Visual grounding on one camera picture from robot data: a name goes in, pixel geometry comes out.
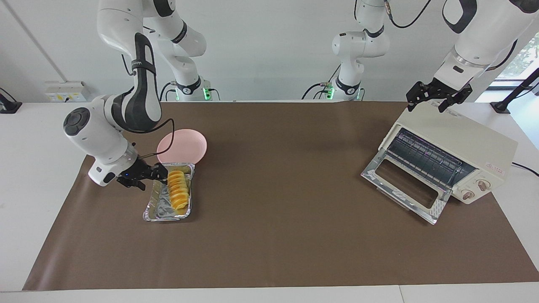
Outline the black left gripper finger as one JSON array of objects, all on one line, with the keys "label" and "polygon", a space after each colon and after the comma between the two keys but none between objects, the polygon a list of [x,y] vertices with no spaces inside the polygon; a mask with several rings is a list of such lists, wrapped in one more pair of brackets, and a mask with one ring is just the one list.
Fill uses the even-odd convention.
[{"label": "black left gripper finger", "polygon": [[407,110],[412,112],[415,107],[424,102],[426,99],[425,84],[421,81],[416,82],[412,88],[406,93]]},{"label": "black left gripper finger", "polygon": [[470,84],[466,84],[460,91],[456,93],[443,93],[443,101],[438,106],[438,111],[443,113],[453,105],[462,104],[466,98],[473,92],[473,88]]}]

